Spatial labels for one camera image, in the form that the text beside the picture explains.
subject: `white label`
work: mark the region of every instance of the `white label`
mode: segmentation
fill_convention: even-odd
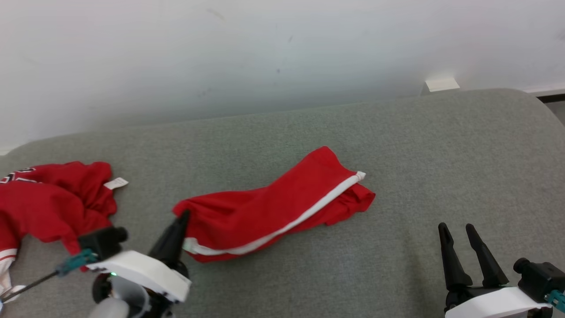
[[[129,182],[127,182],[126,180],[124,180],[122,178],[116,178],[116,179],[114,179],[110,182],[104,183],[104,186],[107,187],[110,190],[114,190],[115,188],[123,187],[128,183]]]

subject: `white wall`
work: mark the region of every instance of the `white wall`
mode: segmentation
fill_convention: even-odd
[[[564,0],[3,0],[0,150],[130,124],[565,82]]]

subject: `red garment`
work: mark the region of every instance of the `red garment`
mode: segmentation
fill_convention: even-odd
[[[173,209],[190,211],[185,250],[201,262],[228,260],[265,248],[287,233],[333,225],[367,210],[375,194],[357,182],[328,148],[308,154],[270,186],[193,197]]]
[[[112,172],[105,162],[42,165],[13,172],[0,181],[0,257],[14,260],[25,234],[42,242],[61,240],[70,254],[80,252],[77,237],[110,226],[116,212]]]

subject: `black cable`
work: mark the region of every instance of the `black cable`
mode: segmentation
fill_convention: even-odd
[[[21,293],[23,293],[23,292],[25,292],[25,291],[27,291],[31,288],[34,288],[35,286],[43,283],[44,281],[48,280],[49,278],[57,276],[57,273],[58,273],[57,271],[54,271],[51,274],[44,276],[43,278],[40,278],[39,280],[34,281],[33,283],[29,284],[28,286],[16,291],[15,293],[12,293],[12,294],[6,296],[5,298],[0,299],[0,301],[2,303],[5,303],[7,300],[10,300],[10,299],[18,296],[19,294],[21,294]]]

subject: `teal connector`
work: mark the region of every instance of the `teal connector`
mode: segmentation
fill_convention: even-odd
[[[57,276],[63,277],[77,268],[96,262],[98,262],[98,257],[90,248],[87,248],[77,255],[68,258],[63,264],[58,265],[55,270],[57,271]]]
[[[552,290],[547,296],[547,302],[560,312],[565,312],[565,295],[559,290]]]

